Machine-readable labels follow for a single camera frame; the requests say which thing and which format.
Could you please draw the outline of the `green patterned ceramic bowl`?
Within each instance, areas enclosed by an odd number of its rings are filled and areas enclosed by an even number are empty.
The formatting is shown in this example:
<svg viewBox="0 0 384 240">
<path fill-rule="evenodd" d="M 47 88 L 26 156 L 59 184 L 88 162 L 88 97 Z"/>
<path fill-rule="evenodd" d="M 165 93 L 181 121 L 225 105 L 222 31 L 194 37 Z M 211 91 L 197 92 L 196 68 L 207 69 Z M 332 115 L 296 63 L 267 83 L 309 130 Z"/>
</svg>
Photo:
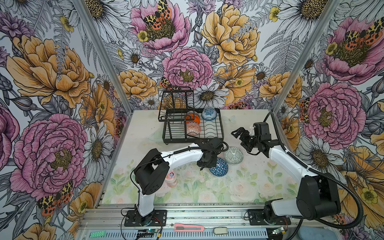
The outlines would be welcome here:
<svg viewBox="0 0 384 240">
<path fill-rule="evenodd" d="M 224 152 L 224 159 L 228 164 L 237 165 L 244 160 L 244 154 L 237 147 L 229 147 L 229 149 Z"/>
</svg>

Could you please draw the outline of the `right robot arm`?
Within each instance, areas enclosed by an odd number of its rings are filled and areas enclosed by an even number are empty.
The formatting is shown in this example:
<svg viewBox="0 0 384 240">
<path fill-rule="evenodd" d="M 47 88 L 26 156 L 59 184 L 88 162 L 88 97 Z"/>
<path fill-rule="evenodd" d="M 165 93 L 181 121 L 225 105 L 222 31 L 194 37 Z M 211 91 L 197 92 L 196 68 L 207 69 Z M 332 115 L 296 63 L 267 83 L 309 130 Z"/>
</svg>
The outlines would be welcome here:
<svg viewBox="0 0 384 240">
<path fill-rule="evenodd" d="M 249 154 L 257 149 L 282 167 L 299 185 L 295 198 L 275 199 L 265 203 L 263 215 L 266 222 L 273 223 L 282 217 L 318 220 L 341 212 L 336 180 L 330 174 L 317 172 L 302 162 L 280 138 L 273 139 L 268 123 L 255 123 L 253 135 L 243 127 L 231 134 L 241 141 L 242 147 Z"/>
</svg>

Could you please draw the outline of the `blue floral ceramic bowl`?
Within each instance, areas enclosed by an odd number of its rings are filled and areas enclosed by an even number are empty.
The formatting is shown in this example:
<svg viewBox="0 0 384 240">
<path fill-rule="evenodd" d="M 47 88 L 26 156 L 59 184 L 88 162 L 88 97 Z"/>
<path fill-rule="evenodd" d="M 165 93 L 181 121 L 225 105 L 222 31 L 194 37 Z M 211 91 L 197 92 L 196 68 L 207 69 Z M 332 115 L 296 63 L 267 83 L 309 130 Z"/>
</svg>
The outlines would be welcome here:
<svg viewBox="0 0 384 240">
<path fill-rule="evenodd" d="M 202 111 L 204 121 L 213 121 L 217 118 L 218 113 L 215 108 L 205 108 Z"/>
</svg>

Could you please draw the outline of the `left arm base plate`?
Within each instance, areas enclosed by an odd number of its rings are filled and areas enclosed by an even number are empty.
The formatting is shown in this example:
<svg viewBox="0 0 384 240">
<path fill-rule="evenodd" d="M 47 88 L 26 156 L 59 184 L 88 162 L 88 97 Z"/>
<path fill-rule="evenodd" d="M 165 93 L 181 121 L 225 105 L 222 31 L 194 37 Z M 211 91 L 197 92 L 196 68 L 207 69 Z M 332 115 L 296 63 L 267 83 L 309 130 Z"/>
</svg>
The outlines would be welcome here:
<svg viewBox="0 0 384 240">
<path fill-rule="evenodd" d="M 125 227 L 164 227 L 167 221 L 168 211 L 153 210 L 149 215 L 143 217 L 138 210 L 129 210 L 125 215 Z"/>
</svg>

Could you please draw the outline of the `black wire dish rack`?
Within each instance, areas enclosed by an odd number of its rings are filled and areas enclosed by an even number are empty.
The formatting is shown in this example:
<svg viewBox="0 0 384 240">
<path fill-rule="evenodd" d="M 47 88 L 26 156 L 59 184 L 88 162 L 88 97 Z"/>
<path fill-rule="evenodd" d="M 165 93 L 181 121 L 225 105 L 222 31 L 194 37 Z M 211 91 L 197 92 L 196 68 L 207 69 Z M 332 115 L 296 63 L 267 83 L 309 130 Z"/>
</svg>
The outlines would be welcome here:
<svg viewBox="0 0 384 240">
<path fill-rule="evenodd" d="M 194 91 L 190 87 L 163 89 L 158 120 L 164 123 L 162 139 L 165 144 L 224 139 L 221 111 L 213 107 L 196 107 Z"/>
</svg>

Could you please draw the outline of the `orange plastic bowl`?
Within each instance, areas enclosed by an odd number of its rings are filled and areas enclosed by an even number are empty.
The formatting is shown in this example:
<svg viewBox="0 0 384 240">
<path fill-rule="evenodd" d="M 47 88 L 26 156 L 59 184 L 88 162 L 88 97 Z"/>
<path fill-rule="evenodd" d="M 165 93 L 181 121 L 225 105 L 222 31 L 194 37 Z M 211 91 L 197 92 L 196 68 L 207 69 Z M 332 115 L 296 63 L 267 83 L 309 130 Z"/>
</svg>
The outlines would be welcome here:
<svg viewBox="0 0 384 240">
<path fill-rule="evenodd" d="M 186 113 L 185 120 L 186 120 L 187 124 L 196 123 L 199 125 L 201 123 L 201 119 L 200 119 L 199 114 L 194 112 L 194 111 L 190 111 L 190 112 Z"/>
</svg>

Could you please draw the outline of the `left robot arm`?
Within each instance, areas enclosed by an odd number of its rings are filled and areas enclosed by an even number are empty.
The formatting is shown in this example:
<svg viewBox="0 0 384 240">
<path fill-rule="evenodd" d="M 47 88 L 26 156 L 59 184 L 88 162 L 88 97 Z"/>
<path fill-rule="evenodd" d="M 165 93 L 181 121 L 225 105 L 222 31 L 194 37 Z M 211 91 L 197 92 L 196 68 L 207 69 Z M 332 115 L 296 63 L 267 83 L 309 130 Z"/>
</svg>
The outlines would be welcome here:
<svg viewBox="0 0 384 240">
<path fill-rule="evenodd" d="M 217 166 L 220 153 L 229 150 L 229 145 L 219 138 L 196 140 L 194 143 L 174 151 L 160 152 L 151 149 L 132 171 L 132 183 L 138 189 L 137 212 L 144 218 L 154 211 L 154 198 L 173 169 L 196 163 L 203 170 Z"/>
</svg>

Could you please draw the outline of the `orange patterned ceramic bowl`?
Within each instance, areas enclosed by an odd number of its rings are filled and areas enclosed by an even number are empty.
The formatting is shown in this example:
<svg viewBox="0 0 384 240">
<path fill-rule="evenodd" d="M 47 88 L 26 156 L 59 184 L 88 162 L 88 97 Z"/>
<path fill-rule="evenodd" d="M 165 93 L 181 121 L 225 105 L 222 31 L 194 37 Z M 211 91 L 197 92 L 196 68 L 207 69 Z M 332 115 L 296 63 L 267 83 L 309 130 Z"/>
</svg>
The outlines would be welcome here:
<svg viewBox="0 0 384 240">
<path fill-rule="evenodd" d="M 201 133 L 201 126 L 196 122 L 189 122 L 186 133 L 188 136 L 198 136 Z"/>
</svg>

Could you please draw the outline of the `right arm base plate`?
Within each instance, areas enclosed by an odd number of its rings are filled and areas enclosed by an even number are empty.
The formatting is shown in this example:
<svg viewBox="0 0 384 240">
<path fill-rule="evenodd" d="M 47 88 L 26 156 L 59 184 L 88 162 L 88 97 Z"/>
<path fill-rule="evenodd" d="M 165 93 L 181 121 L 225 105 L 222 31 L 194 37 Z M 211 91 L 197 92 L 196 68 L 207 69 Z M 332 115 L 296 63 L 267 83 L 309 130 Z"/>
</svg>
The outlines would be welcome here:
<svg viewBox="0 0 384 240">
<path fill-rule="evenodd" d="M 244 219 L 249 221 L 251 226 L 289 226 L 290 218 L 286 216 L 276 216 L 274 213 L 266 212 L 262 209 L 247 210 Z"/>
</svg>

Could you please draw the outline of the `dark blue patterned bowl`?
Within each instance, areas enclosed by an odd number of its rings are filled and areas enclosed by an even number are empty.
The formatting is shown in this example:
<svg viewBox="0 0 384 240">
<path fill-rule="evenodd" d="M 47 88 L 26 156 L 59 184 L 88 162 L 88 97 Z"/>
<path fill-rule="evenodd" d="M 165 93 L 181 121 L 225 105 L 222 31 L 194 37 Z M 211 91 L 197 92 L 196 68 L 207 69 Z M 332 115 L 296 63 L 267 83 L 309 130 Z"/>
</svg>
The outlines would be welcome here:
<svg viewBox="0 0 384 240">
<path fill-rule="evenodd" d="M 209 168 L 209 171 L 212 175 L 216 177 L 223 177 L 229 171 L 229 166 L 227 162 L 222 158 L 217 158 L 217 164 L 215 167 Z"/>
</svg>

